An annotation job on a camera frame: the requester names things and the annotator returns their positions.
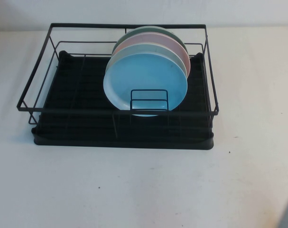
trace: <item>white tabletop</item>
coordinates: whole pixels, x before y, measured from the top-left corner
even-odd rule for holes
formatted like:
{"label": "white tabletop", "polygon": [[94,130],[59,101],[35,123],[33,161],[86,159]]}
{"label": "white tabletop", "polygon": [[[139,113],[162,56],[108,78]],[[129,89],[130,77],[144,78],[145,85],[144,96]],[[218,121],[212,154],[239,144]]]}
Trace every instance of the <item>white tabletop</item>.
{"label": "white tabletop", "polygon": [[288,27],[209,28],[210,151],[37,146],[17,101],[46,32],[0,32],[0,228],[269,228],[288,203]]}

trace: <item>pink plate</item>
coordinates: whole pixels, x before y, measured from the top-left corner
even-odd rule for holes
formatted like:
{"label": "pink plate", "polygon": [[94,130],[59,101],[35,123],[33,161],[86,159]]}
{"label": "pink plate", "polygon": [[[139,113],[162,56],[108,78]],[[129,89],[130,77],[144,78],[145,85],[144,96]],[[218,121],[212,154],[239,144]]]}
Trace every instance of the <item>pink plate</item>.
{"label": "pink plate", "polygon": [[123,48],[126,48],[130,45],[143,43],[143,42],[145,42],[145,43],[151,42],[151,43],[160,44],[160,45],[163,45],[163,46],[169,48],[174,53],[176,53],[181,58],[183,63],[185,64],[186,71],[187,71],[186,77],[188,77],[189,72],[190,72],[190,60],[189,60],[188,53],[182,47],[182,45],[180,45],[176,40],[174,40],[173,38],[171,38],[167,35],[161,34],[161,33],[143,32],[143,33],[139,33],[137,35],[134,35],[134,36],[126,39],[122,43],[120,43],[116,47],[116,49],[114,50],[112,56],[114,56],[118,51],[122,50]]}

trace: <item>plate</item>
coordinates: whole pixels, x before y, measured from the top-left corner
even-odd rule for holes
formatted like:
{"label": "plate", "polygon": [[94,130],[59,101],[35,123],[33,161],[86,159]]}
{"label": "plate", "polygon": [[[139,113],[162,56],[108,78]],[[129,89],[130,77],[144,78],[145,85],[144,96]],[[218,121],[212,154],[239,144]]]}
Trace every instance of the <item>plate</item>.
{"label": "plate", "polygon": [[158,27],[158,26],[142,26],[142,27],[138,27],[135,28],[134,30],[127,32],[124,36],[122,36],[114,45],[114,48],[112,50],[112,52],[114,52],[114,50],[116,49],[116,47],[121,44],[121,42],[123,42],[124,40],[128,39],[129,37],[132,37],[136,34],[142,33],[142,32],[158,32],[161,34],[165,34],[173,39],[175,39],[180,45],[182,45],[182,47],[187,51],[187,48],[185,46],[185,44],[183,43],[183,41],[181,41],[181,39],[179,37],[177,37],[175,34],[173,34],[172,32],[168,31],[165,28],[162,27]]}
{"label": "plate", "polygon": [[119,52],[120,50],[122,50],[125,47],[128,47],[130,45],[134,45],[134,44],[138,44],[141,42],[152,42],[155,44],[160,44],[160,45],[163,45],[163,46],[169,48],[170,50],[172,50],[183,61],[184,65],[186,67],[186,70],[187,70],[186,77],[189,76],[190,59],[189,59],[188,53],[176,40],[174,40],[173,38],[171,38],[167,35],[161,34],[161,33],[143,32],[143,33],[139,33],[137,35],[134,35],[134,36],[124,40],[123,42],[121,42],[116,47],[115,51],[113,52],[113,55],[115,55],[117,52]]}
{"label": "plate", "polygon": [[143,52],[153,52],[153,53],[158,53],[158,54],[168,57],[169,59],[173,60],[183,70],[185,76],[188,76],[187,74],[188,72],[181,58],[172,50],[168,49],[167,47],[163,45],[155,44],[155,43],[138,43],[138,44],[127,46],[118,52],[114,52],[114,55],[111,57],[110,61],[107,64],[106,71],[119,59],[124,58],[125,56],[129,56],[129,55],[133,55],[137,53],[143,53]]}
{"label": "plate", "polygon": [[[129,55],[107,70],[103,88],[109,101],[121,110],[130,110],[133,89],[165,89],[168,109],[176,108],[187,92],[187,79],[182,69],[168,57],[156,53]],[[133,99],[166,99],[164,91],[135,91]],[[133,109],[167,109],[164,101],[134,101]]]}

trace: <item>black metal dish rack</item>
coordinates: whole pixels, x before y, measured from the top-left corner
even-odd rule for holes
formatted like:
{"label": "black metal dish rack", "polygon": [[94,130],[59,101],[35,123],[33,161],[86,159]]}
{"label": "black metal dish rack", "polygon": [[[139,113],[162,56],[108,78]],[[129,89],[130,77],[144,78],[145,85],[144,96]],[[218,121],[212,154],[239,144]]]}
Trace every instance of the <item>black metal dish rack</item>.
{"label": "black metal dish rack", "polygon": [[[32,74],[19,99],[19,111],[29,112],[29,124],[34,142],[39,145],[101,146],[130,148],[167,148],[208,150],[213,142],[213,118],[219,107],[214,87],[206,25],[157,25],[166,29],[204,29],[205,44],[202,52],[190,55],[191,72],[188,77],[188,90],[183,102],[174,110],[118,110],[107,99],[103,91],[103,77],[110,54],[80,54],[57,51],[59,41],[54,45],[51,39],[53,28],[103,28],[134,29],[144,25],[108,24],[51,24],[45,42],[38,56]],[[54,49],[47,73],[33,107],[24,101],[32,80],[44,54],[46,45],[51,42]],[[115,43],[115,41],[85,41],[87,43]],[[211,102],[207,83],[205,56],[208,57],[210,78],[214,94],[215,108]],[[58,65],[43,107],[36,107],[46,76],[54,58]],[[37,120],[33,113],[39,112]],[[140,117],[134,114],[157,114],[153,117]]]}

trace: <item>white wall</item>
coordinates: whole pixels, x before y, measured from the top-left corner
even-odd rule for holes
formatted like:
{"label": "white wall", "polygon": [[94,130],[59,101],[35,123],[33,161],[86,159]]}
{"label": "white wall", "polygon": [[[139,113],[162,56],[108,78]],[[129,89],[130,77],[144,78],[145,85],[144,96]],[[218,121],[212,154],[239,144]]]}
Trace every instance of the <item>white wall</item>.
{"label": "white wall", "polygon": [[0,0],[0,30],[52,22],[288,25],[288,0]]}

